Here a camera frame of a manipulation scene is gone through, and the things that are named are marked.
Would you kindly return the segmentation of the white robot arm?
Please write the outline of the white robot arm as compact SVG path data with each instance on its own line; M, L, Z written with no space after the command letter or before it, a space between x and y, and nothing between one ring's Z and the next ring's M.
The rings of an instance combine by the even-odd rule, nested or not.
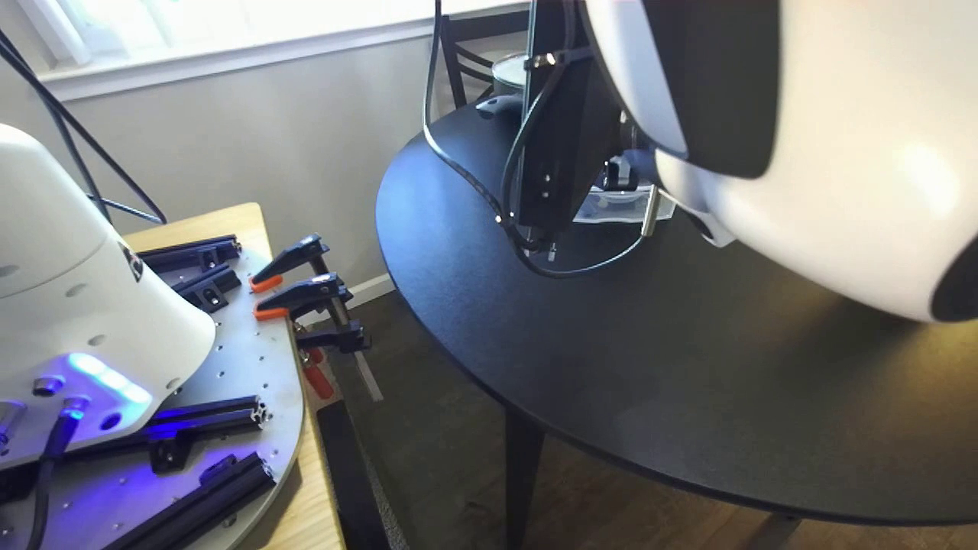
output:
M976 0L576 0L615 103L672 204L860 307L976 314ZM43 389L145 424L210 355L177 296L29 136L0 129L0 391L9 468L43 455Z

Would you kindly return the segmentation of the gray round robot base plate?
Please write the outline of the gray round robot base plate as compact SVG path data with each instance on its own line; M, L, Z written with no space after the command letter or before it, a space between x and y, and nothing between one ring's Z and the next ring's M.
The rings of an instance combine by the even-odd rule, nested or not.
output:
M234 550L288 487L303 431L303 391L282 321L255 321L251 273L265 264L237 242L237 292L220 312L207 365L128 436L70 450L46 484L39 465L2 474L0 550L102 550L199 487L226 455L255 452L275 487L180 550Z

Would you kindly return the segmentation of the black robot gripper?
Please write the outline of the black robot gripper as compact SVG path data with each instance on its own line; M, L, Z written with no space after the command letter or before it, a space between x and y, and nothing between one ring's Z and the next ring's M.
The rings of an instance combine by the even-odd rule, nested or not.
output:
M602 164L630 147L576 0L531 0L519 126L505 161L505 204L528 244L626 239L639 226L576 222Z

